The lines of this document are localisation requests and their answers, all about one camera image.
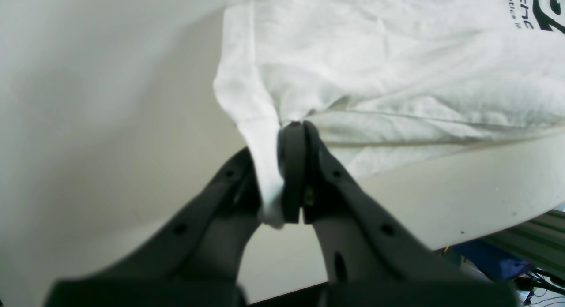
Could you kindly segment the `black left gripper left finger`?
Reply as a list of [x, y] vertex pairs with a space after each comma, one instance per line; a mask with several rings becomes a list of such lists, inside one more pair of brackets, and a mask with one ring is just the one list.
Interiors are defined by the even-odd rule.
[[145, 244], [95, 275], [59, 281], [46, 306], [244, 307], [237, 276], [259, 208], [244, 148]]

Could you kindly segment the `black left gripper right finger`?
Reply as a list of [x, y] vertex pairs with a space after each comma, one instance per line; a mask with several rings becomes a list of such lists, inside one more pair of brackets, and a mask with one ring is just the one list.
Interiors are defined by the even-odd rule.
[[311, 122], [305, 223], [316, 232], [329, 284], [321, 307], [516, 307], [515, 289], [462, 273], [432, 253], [355, 182]]

